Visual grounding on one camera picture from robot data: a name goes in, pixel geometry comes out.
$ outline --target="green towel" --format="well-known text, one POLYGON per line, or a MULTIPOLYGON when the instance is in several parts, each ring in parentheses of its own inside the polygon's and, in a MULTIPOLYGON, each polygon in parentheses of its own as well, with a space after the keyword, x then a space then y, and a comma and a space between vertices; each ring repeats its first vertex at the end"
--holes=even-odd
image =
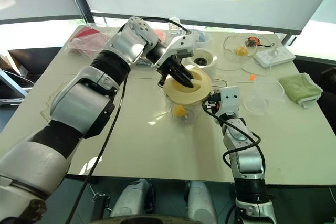
POLYGON ((307 73, 282 77, 279 82, 283 86, 287 96, 296 103, 299 103, 300 100, 309 100, 310 98, 318 99, 322 93, 322 89, 310 79, 307 73))

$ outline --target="white table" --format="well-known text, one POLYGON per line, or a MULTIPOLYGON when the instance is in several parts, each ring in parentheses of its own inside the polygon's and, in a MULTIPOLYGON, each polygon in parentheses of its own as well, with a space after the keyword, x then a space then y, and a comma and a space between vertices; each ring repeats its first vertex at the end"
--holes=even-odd
MULTIPOLYGON (((211 35, 215 38, 213 51, 219 57, 219 67, 225 67, 222 43, 231 34, 211 35)), ((46 125, 52 98, 89 63, 89 59, 70 55, 63 47, 0 134, 0 156, 46 125)), ((278 79, 297 72, 293 63, 286 63, 274 66, 271 76, 278 79)), ((217 72, 217 78, 239 86, 242 96, 251 87, 248 77, 242 70, 217 72)), ((175 126, 163 91, 157 86, 159 78, 147 67, 132 70, 118 122, 94 175, 232 182, 231 170, 222 161, 226 148, 220 127, 205 113, 193 127, 175 126)), ((260 147, 267 163, 266 182, 336 185, 336 137, 321 110, 317 104, 303 109, 287 97, 285 100, 272 114, 264 116, 252 115, 240 107, 247 125, 261 136, 260 147)), ((80 143, 70 174, 87 174, 111 121, 99 136, 80 143)))

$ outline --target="floor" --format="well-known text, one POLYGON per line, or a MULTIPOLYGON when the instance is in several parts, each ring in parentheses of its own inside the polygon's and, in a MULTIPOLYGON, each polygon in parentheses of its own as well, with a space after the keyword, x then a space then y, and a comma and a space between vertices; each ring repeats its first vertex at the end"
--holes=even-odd
MULTIPOLYGON (((0 106, 0 131, 14 114, 17 106, 0 106)), ((132 178, 99 177, 93 183, 95 191, 111 197, 113 208, 122 190, 134 181, 132 178)), ((156 213, 163 215, 185 216, 184 188, 180 180, 151 180, 156 187, 156 213)), ((39 224, 65 223, 75 202, 82 181, 64 179, 58 189, 47 200, 48 212, 39 224)), ((230 183, 206 182, 218 215, 218 223, 224 223, 225 217, 234 202, 234 188, 230 183)), ((333 201, 326 187, 282 187, 270 186, 270 194, 275 196, 274 209, 279 224, 322 224, 332 222, 336 216, 336 202, 333 201)), ((94 202, 89 187, 81 199, 72 224, 91 221, 94 202)))

